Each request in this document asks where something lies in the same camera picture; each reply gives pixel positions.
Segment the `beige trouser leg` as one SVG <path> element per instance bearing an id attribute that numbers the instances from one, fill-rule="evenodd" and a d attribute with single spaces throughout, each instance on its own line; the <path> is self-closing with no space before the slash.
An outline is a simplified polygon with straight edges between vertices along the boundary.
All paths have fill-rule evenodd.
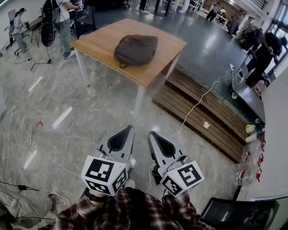
<path id="1" fill-rule="evenodd" d="M 0 186 L 0 230 L 49 230 L 54 224 L 51 214 L 53 196 L 29 195 Z"/>

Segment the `black desk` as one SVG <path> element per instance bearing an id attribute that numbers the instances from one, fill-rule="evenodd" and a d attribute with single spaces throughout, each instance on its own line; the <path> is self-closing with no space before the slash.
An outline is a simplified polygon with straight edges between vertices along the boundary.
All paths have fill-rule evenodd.
<path id="1" fill-rule="evenodd" d="M 69 11 L 71 25 L 70 29 L 75 32 L 79 39 L 82 35 L 97 30 L 94 20 L 94 12 L 90 9 L 71 10 Z"/>

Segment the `person's left forearm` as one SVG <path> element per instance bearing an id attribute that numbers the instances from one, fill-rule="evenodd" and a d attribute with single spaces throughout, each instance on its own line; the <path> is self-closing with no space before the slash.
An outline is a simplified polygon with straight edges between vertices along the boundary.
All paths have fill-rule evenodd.
<path id="1" fill-rule="evenodd" d="M 109 196 L 101 208 L 83 194 L 57 216 L 51 230 L 129 230 L 130 211 L 131 199 L 124 188 Z"/>

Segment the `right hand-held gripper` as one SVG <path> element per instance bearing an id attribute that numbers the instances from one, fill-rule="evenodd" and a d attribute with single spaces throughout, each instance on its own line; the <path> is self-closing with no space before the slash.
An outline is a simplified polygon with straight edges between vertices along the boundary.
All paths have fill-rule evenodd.
<path id="1" fill-rule="evenodd" d="M 152 171 L 154 180 L 173 196 L 180 196 L 204 180 L 197 162 L 192 161 L 188 155 L 174 159 L 182 153 L 180 145 L 168 135 L 151 131 L 148 134 L 148 145 L 152 159 L 158 166 Z"/>

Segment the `black wristband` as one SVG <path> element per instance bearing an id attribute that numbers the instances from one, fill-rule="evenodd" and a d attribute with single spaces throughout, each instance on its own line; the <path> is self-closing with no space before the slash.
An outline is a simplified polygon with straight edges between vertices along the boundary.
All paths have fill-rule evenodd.
<path id="1" fill-rule="evenodd" d="M 98 197 L 90 193 L 90 190 L 88 187 L 85 189 L 84 194 L 87 196 L 87 198 L 90 201 L 97 202 L 97 203 L 104 203 L 107 200 L 107 196 L 104 197 Z"/>

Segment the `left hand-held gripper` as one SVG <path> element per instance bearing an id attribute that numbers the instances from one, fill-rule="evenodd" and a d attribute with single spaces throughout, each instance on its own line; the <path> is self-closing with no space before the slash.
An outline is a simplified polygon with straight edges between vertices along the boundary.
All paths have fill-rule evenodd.
<path id="1" fill-rule="evenodd" d="M 118 128 L 102 137 L 96 156 L 87 156 L 81 173 L 88 189 L 116 195 L 130 178 L 134 138 L 132 125 Z"/>

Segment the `wooden table with white legs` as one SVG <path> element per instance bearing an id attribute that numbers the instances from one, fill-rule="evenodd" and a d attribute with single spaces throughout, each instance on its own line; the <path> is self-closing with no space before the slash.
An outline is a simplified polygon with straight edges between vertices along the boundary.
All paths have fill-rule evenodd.
<path id="1" fill-rule="evenodd" d="M 155 56 L 147 65 L 121 69 L 119 62 L 114 59 L 114 50 L 123 37 L 134 34 L 153 35 L 158 38 Z M 100 61 L 138 84 L 135 108 L 131 112 L 134 119 L 139 114 L 147 87 L 167 66 L 170 67 L 167 74 L 171 74 L 186 45 L 187 42 L 167 32 L 128 18 L 102 27 L 71 44 L 76 51 L 85 86 L 90 85 L 90 79 L 87 76 L 83 61 L 84 54 Z"/>

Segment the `metal trolley cart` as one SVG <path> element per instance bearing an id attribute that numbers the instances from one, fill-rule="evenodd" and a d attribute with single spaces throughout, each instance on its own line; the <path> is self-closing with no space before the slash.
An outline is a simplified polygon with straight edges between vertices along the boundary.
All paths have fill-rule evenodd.
<path id="1" fill-rule="evenodd" d="M 246 65 L 246 60 L 247 58 L 251 58 L 251 61 L 256 62 L 257 58 L 255 56 L 255 53 L 250 49 L 247 53 L 246 58 L 244 59 L 243 63 L 241 64 L 241 66 L 238 69 L 233 69 L 231 70 L 231 79 L 232 79 L 232 83 L 231 83 L 231 87 L 232 87 L 232 98 L 233 99 L 237 99 L 238 96 L 240 96 L 242 99 L 244 97 L 244 94 L 247 93 L 249 91 L 249 87 L 246 84 L 246 79 L 249 76 L 249 71 L 247 69 L 247 65 Z"/>

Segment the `black glossy box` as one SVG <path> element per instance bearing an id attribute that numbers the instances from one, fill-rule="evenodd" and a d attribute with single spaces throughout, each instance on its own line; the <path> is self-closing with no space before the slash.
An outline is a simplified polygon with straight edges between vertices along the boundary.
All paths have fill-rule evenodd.
<path id="1" fill-rule="evenodd" d="M 279 203 L 211 198 L 200 221 L 216 230 L 268 230 Z"/>

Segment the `grey ramp platform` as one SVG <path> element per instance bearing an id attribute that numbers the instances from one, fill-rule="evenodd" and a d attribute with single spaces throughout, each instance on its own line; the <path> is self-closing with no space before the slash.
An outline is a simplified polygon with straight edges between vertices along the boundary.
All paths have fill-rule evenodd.
<path id="1" fill-rule="evenodd" d="M 261 122 L 265 124 L 266 118 L 264 104 L 256 92 L 247 86 L 246 83 L 243 83 L 237 87 L 233 86 L 232 89 L 251 108 L 251 110 L 257 115 Z"/>

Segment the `black oval bag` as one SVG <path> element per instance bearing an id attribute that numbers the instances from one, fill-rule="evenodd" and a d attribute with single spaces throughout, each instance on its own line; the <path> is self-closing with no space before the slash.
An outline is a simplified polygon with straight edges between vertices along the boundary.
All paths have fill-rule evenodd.
<path id="1" fill-rule="evenodd" d="M 50 47 L 55 39 L 55 29 L 52 23 L 43 23 L 41 28 L 41 41 L 45 47 Z"/>

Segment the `white sneaker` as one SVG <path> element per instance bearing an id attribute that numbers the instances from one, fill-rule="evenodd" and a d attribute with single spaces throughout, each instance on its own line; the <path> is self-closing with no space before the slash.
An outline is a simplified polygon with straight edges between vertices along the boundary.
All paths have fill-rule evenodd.
<path id="1" fill-rule="evenodd" d="M 52 200 L 53 208 L 57 214 L 61 213 L 72 205 L 72 202 L 69 199 L 61 196 L 57 192 L 51 192 L 48 197 Z"/>

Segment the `dark grey backpack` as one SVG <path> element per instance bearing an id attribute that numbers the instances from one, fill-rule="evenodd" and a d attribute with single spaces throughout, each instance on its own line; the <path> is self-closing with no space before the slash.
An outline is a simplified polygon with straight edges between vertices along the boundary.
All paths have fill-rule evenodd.
<path id="1" fill-rule="evenodd" d="M 114 59 L 119 67 L 140 67 L 151 62 L 158 46 L 158 38 L 150 35 L 127 35 L 114 50 Z"/>

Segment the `brown wooden slatted steps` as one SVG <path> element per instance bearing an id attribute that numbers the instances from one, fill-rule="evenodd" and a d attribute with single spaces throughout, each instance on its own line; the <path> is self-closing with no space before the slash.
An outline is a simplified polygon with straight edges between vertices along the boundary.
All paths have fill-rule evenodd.
<path id="1" fill-rule="evenodd" d="M 196 81 L 174 70 L 152 101 L 234 163 L 240 162 L 248 136 L 246 124 Z M 210 124 L 208 129 L 204 128 L 203 119 Z"/>

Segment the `person's right forearm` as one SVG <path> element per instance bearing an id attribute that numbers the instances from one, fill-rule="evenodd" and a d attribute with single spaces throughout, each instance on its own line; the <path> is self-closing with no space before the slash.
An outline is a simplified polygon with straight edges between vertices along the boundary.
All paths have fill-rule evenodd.
<path id="1" fill-rule="evenodd" d="M 162 204 L 167 216 L 183 230 L 208 230 L 206 225 L 200 221 L 201 216 L 197 214 L 188 193 L 178 197 L 165 195 L 162 198 Z"/>

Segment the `small table with hairpin legs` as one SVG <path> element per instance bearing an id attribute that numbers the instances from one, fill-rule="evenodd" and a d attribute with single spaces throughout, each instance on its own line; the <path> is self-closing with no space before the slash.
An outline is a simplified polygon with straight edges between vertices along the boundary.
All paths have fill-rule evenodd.
<path id="1" fill-rule="evenodd" d="M 38 17 L 32 22 L 26 22 L 25 26 L 28 30 L 30 41 L 32 43 L 33 38 L 36 40 L 36 44 L 39 47 L 41 40 L 41 28 L 42 28 L 42 17 Z"/>

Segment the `person's torso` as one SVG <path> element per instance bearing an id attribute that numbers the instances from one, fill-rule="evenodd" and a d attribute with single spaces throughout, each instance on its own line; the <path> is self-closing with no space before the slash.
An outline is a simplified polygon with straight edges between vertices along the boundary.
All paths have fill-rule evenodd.
<path id="1" fill-rule="evenodd" d="M 131 199 L 129 230 L 183 230 L 167 216 L 162 199 L 137 189 L 125 190 Z"/>

